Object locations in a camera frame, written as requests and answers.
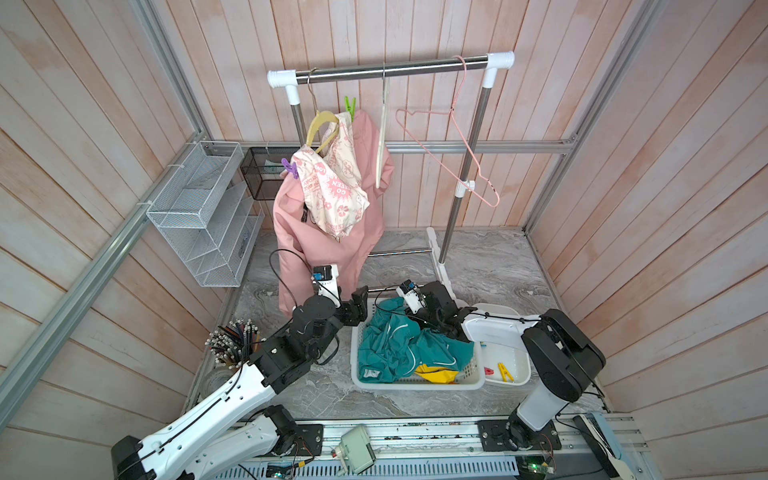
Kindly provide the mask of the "dark mesh wall basket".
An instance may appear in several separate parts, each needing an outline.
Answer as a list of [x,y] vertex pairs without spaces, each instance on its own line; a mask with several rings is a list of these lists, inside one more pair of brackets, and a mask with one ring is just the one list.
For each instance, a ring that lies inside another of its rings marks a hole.
[[296,147],[249,147],[244,150],[240,172],[256,201],[274,201],[284,180],[287,169],[283,160],[289,161]]

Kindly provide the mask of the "red cup of pencils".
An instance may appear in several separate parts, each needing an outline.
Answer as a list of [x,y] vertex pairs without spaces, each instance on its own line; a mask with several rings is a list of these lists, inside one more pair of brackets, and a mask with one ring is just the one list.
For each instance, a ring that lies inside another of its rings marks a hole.
[[205,346],[217,365],[234,370],[258,350],[261,340],[259,327],[251,319],[235,319],[217,326]]

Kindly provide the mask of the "yellow jacket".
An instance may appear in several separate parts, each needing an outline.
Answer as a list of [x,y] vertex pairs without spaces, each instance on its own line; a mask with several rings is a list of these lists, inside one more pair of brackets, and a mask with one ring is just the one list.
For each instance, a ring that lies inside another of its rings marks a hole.
[[418,366],[414,373],[432,384],[452,384],[456,381],[459,371],[444,366]]

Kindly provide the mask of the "yellow-green plastic hanger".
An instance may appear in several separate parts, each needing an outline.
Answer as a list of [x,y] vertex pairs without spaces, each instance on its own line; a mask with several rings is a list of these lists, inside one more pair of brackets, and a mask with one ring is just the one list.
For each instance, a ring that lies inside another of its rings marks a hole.
[[[326,130],[327,136],[321,138],[321,143],[314,147],[314,139],[320,133],[320,129],[330,124],[330,127]],[[318,111],[309,125],[305,145],[312,148],[316,153],[320,153],[326,149],[330,143],[336,138],[340,131],[339,118],[331,111]]]

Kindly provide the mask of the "metal clothes rack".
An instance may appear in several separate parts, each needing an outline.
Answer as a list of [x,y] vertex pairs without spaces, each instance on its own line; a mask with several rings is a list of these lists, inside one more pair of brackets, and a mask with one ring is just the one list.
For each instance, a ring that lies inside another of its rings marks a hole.
[[[488,64],[487,55],[481,55],[476,57],[468,57],[469,70],[481,69],[484,72],[486,65]],[[283,88],[289,99],[289,103],[295,114],[300,112],[300,98],[298,94],[298,87],[301,84],[311,85],[315,83],[324,83],[337,80],[358,80],[367,78],[381,78],[382,66],[354,66],[354,67],[340,67],[332,69],[319,69],[315,71],[296,71],[296,70],[282,70],[282,71],[270,71],[267,74],[268,83],[273,88]],[[386,65],[386,73],[388,80],[392,77],[399,76],[411,76],[421,75],[427,73],[442,73],[451,71],[461,71],[462,67],[458,60],[454,57],[450,60],[429,60],[429,61],[410,61],[400,62]],[[477,133],[479,126],[482,123],[482,116],[485,111],[489,93],[483,95],[480,94],[479,104],[477,106],[474,126],[472,128],[472,134],[470,138],[477,140]],[[306,134],[308,128],[300,128],[299,134],[301,138],[301,144],[305,144]],[[463,147],[465,158],[469,159],[469,154],[465,152]],[[279,272],[278,281],[283,283]]]

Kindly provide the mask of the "white plastic tray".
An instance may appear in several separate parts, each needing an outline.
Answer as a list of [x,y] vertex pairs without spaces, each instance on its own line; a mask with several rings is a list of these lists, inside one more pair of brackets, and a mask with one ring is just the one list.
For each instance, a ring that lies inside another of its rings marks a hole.
[[[532,325],[532,318],[521,316],[511,307],[488,303],[476,303],[474,311],[463,321],[462,329],[467,338],[475,343],[484,342],[487,348],[480,346],[480,363],[494,370],[494,375],[486,376],[485,381],[505,387],[523,386],[532,375],[530,356],[522,341],[522,332]],[[513,383],[504,383],[497,364],[503,363],[514,376]]]

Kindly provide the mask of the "yellow clothespin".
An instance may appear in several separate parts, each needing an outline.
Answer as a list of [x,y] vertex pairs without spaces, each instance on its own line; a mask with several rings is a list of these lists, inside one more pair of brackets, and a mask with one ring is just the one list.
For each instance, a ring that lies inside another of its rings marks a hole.
[[499,371],[499,374],[501,376],[501,381],[502,382],[504,382],[504,383],[513,383],[515,381],[514,376],[509,372],[509,370],[507,369],[507,367],[503,363],[499,362],[497,364],[497,367],[498,367],[498,371]]

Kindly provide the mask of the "purple clothespin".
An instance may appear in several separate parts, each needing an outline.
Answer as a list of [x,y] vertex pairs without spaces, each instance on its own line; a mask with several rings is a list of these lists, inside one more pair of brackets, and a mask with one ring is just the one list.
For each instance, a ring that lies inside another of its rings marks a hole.
[[299,179],[299,173],[297,169],[297,165],[293,160],[289,160],[287,158],[281,159],[281,164],[283,166],[284,171],[281,173],[281,176],[283,179],[292,177],[296,180]]

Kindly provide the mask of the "green sweatshirt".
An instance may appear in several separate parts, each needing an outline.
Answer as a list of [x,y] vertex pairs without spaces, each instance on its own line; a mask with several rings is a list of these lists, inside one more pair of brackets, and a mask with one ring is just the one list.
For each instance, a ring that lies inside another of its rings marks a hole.
[[371,384],[390,384],[411,377],[424,380],[414,373],[422,364],[444,366],[460,374],[473,357],[471,343],[421,327],[406,314],[403,299],[392,298],[374,309],[362,331],[357,378]]

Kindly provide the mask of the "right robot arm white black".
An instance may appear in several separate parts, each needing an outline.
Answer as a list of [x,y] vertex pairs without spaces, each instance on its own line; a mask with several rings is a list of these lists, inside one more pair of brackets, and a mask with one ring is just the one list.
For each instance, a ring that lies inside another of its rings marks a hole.
[[536,388],[509,415],[499,434],[481,429],[495,450],[521,451],[552,440],[555,417],[578,401],[595,384],[606,357],[563,311],[512,316],[497,305],[458,306],[447,288],[435,281],[417,286],[405,281],[397,287],[405,311],[420,326],[453,340],[490,351],[482,359],[519,356],[538,374]]

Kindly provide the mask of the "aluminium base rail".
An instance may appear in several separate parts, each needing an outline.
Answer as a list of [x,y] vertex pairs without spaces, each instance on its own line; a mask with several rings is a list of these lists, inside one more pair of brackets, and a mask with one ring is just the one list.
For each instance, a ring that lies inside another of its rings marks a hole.
[[656,479],[647,446],[628,418],[576,414],[514,443],[504,417],[294,421],[285,411],[214,435],[170,427],[170,441],[145,439],[148,479],[495,476]]

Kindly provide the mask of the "floral pink white garment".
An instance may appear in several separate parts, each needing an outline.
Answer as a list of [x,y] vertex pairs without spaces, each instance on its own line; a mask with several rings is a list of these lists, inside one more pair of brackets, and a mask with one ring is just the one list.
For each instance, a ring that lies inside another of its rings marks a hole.
[[[339,241],[350,235],[369,207],[367,193],[357,164],[351,121],[347,113],[336,114],[340,131],[330,145],[316,153],[305,144],[292,159],[315,224]],[[330,124],[324,125],[314,139],[314,147],[326,137]]]

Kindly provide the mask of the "green-white box on rail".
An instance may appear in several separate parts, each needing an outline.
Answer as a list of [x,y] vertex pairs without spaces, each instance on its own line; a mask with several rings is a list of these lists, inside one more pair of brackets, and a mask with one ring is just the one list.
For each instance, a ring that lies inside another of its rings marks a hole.
[[332,457],[341,464],[338,472],[341,476],[358,475],[372,467],[376,455],[366,427],[357,425],[342,435],[340,443],[332,450]]

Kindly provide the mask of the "white perforated laundry basket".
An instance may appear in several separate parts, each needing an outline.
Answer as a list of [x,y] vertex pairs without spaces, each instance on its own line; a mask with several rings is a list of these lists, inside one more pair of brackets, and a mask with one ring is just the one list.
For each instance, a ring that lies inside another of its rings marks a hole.
[[375,302],[351,340],[352,380],[364,390],[477,390],[485,382],[480,345],[421,327],[401,298]]

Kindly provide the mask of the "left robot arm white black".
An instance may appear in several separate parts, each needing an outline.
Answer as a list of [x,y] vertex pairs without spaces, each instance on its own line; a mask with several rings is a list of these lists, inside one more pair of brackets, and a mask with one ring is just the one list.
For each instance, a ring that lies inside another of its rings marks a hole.
[[142,439],[126,436],[111,449],[117,479],[212,479],[254,456],[296,453],[303,445],[291,414],[273,399],[327,364],[339,331],[368,317],[369,289],[347,301],[313,295],[217,390],[177,420]]

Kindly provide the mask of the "white hanger with metal hook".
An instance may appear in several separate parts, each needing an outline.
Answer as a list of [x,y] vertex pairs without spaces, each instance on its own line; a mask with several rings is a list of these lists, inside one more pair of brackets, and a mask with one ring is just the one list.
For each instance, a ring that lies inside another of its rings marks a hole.
[[381,115],[380,115],[379,137],[378,137],[378,144],[377,144],[376,176],[375,176],[375,187],[377,189],[381,187],[383,168],[386,163],[386,160],[384,158],[384,150],[386,146],[389,80],[387,78],[385,63],[382,63],[381,73],[382,73]]

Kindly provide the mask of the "pink jacket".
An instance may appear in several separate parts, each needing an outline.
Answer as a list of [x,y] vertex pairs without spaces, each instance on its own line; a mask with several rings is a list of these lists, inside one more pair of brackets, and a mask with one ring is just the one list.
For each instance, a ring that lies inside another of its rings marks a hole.
[[310,270],[315,266],[336,264],[341,298],[347,300],[357,288],[362,267],[384,231],[381,199],[389,187],[394,165],[384,151],[381,187],[375,187],[376,157],[379,130],[366,112],[359,110],[351,130],[362,188],[370,202],[363,217],[349,236],[337,241],[315,224],[299,179],[285,178],[273,207],[280,275],[279,307],[289,317],[295,306],[303,304],[314,294]]

